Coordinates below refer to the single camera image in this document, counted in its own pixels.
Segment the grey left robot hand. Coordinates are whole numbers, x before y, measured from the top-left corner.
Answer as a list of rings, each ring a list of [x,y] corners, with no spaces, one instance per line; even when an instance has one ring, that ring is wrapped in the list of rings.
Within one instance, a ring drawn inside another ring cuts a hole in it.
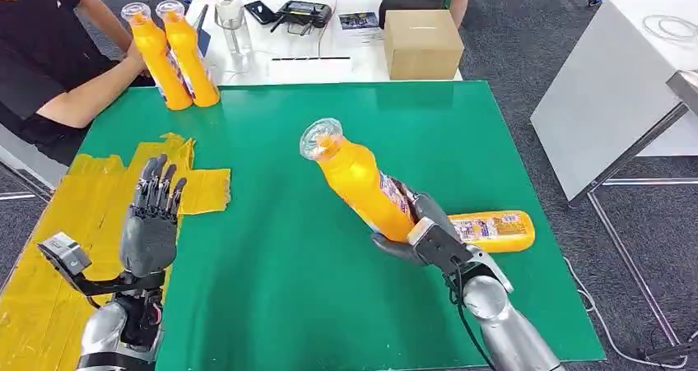
[[[185,177],[166,154],[148,159],[137,179],[119,245],[119,259],[138,278],[168,267],[177,255],[178,211]]]

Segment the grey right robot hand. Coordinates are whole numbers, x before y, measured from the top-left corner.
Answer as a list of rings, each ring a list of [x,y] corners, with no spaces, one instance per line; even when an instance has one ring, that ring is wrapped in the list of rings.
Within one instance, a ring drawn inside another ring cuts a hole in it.
[[[402,240],[391,240],[380,232],[371,234],[376,248],[391,256],[420,267],[445,266],[448,256],[437,253],[437,246],[455,245],[457,232],[441,206],[427,193],[413,192],[405,183],[390,177],[399,193],[406,199],[414,226]]]

